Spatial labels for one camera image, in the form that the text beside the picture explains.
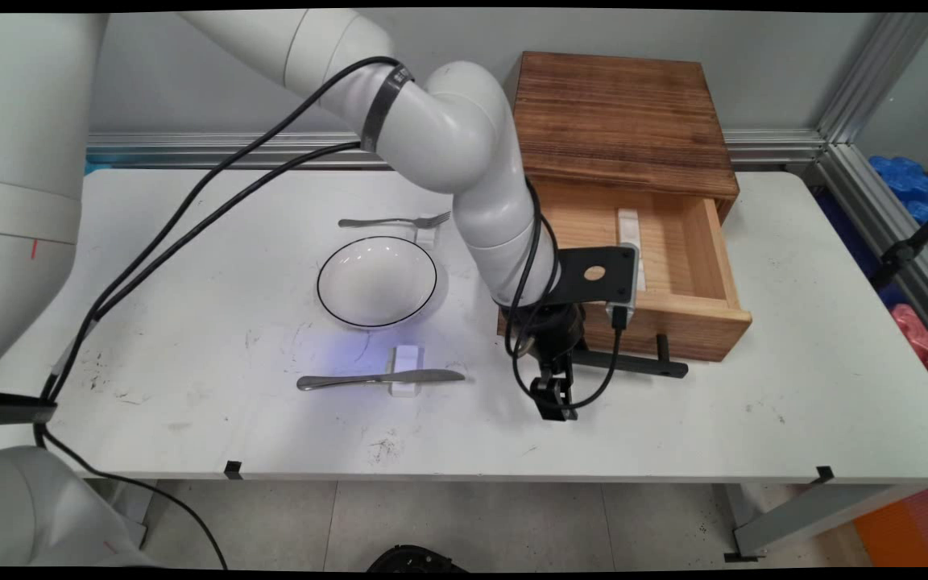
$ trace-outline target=white plate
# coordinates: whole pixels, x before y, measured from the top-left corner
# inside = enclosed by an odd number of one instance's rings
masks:
[[[419,312],[435,293],[435,262],[422,247],[376,235],[339,247],[317,274],[321,307],[361,328],[390,326]]]

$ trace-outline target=black rim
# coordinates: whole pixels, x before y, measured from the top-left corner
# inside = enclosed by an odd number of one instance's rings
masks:
[[[358,324],[358,323],[356,323],[356,322],[353,322],[353,321],[350,321],[350,320],[347,320],[347,319],[345,319],[345,318],[342,318],[342,317],[338,316],[337,313],[333,313],[333,312],[331,311],[331,309],[328,308],[328,305],[325,304],[324,297],[321,297],[321,275],[324,274],[325,268],[328,267],[328,262],[332,261],[332,258],[335,257],[335,254],[338,254],[339,252],[342,252],[342,250],[345,250],[345,249],[346,249],[347,247],[349,247],[349,246],[353,246],[354,243],[363,242],[363,241],[365,241],[365,239],[376,239],[376,238],[396,239],[396,241],[399,241],[399,242],[407,242],[407,243],[409,243],[410,246],[416,247],[417,250],[420,250],[420,252],[421,252],[422,254],[424,254],[426,258],[428,258],[429,263],[432,264],[432,275],[435,276],[435,280],[432,282],[432,291],[428,293],[428,296],[425,298],[425,301],[422,302],[422,304],[420,304],[420,307],[417,307],[416,309],[413,309],[413,312],[409,313],[408,315],[404,316],[403,318],[401,318],[401,319],[399,319],[399,320],[394,320],[394,321],[391,321],[391,322],[387,322],[387,323],[384,323],[384,324]],[[325,260],[325,263],[321,265],[320,271],[317,271],[317,282],[314,284],[314,287],[317,288],[317,299],[321,301],[321,307],[322,307],[323,309],[325,309],[325,311],[326,311],[327,313],[330,313],[330,315],[332,315],[332,316],[335,317],[336,319],[338,319],[338,320],[340,320],[340,321],[342,321],[342,322],[345,322],[346,324],[350,324],[351,326],[358,326],[358,327],[360,327],[360,328],[382,328],[383,326],[392,326],[393,324],[396,324],[396,323],[398,323],[398,322],[403,322],[404,320],[409,319],[411,316],[416,315],[416,313],[420,312],[420,310],[421,310],[422,308],[424,308],[426,304],[428,304],[428,301],[429,301],[429,300],[432,300],[432,296],[435,294],[435,287],[438,286],[438,285],[439,285],[439,269],[438,269],[437,267],[435,267],[435,260],[433,260],[433,259],[432,259],[432,256],[429,255],[429,253],[428,253],[427,251],[425,251],[424,247],[422,247],[422,246],[417,246],[416,243],[414,243],[414,242],[412,242],[412,241],[409,241],[409,239],[397,238],[395,235],[369,235],[369,236],[367,236],[367,238],[354,239],[353,242],[349,242],[349,243],[347,243],[345,246],[339,247],[338,250],[335,250],[334,252],[332,252],[332,255],[331,255],[331,256],[328,256],[328,259]]]

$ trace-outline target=black tripod stand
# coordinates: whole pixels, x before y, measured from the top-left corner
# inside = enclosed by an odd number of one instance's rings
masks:
[[[928,220],[914,234],[912,238],[900,239],[880,257],[880,267],[873,272],[868,282],[876,290],[881,290],[893,282],[895,276],[906,265],[922,252],[928,243]]]

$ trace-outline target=metal frame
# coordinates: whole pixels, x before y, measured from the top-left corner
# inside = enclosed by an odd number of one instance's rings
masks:
[[[854,143],[928,36],[928,12],[888,12],[843,78],[818,133],[828,143]]]
[[[817,170],[876,256],[918,229],[914,217],[853,144],[829,146]],[[897,280],[928,328],[928,245]]]
[[[747,129],[722,131],[733,165],[807,164],[817,160],[825,139],[817,131]],[[88,161],[122,169],[212,168],[259,133],[93,133]],[[357,140],[354,133],[284,133],[234,165],[241,169],[273,169],[307,151]],[[390,169],[368,151],[343,151],[304,163],[314,169]]]
[[[826,140],[811,129],[774,131],[770,129],[723,130],[733,165],[796,165],[814,162],[822,154]]]
[[[876,256],[893,243],[910,238],[918,224],[854,146],[854,139],[927,37],[928,12],[881,16],[818,121],[818,134],[824,137],[825,146],[813,170]],[[928,328],[928,247],[898,276],[898,285]]]
[[[820,484],[796,498],[760,513],[744,495],[744,486],[726,485],[737,528],[733,532],[741,557],[765,557],[769,550],[817,536],[827,529],[909,498],[925,485]]]
[[[122,169],[207,169],[260,136],[260,133],[93,133],[87,159]],[[273,169],[296,155],[321,147],[356,142],[354,133],[284,133],[239,160],[233,168]],[[389,169],[378,155],[349,150],[303,164],[312,169]]]

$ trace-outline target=white table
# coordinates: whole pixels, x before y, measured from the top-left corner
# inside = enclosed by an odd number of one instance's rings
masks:
[[[85,178],[73,273],[0,360],[0,392],[38,392],[95,295],[202,175],[128,169]],[[260,175],[222,173],[178,234]],[[233,209],[103,319],[52,432],[98,469],[145,479],[224,478],[228,462],[241,462],[246,479],[807,483],[831,467],[835,478],[804,495],[814,503],[794,500],[782,508],[796,513],[769,512],[741,528],[751,535],[737,532],[744,554],[927,486],[925,368],[802,181],[737,177],[741,194],[724,231],[754,323],[724,362],[690,361],[684,379],[616,372],[578,421],[542,421],[519,392],[495,307],[452,221],[433,252],[449,285],[431,316],[371,333],[333,321],[314,292],[325,258],[365,235],[412,235],[336,221],[439,213],[450,199],[394,172],[294,172]],[[299,375],[381,371],[399,344],[423,346],[427,367],[468,380],[423,386],[415,399],[380,386],[295,387]],[[536,374],[523,361],[523,377]],[[576,396],[602,377],[577,368]],[[28,426],[0,426],[0,448],[31,441]]]

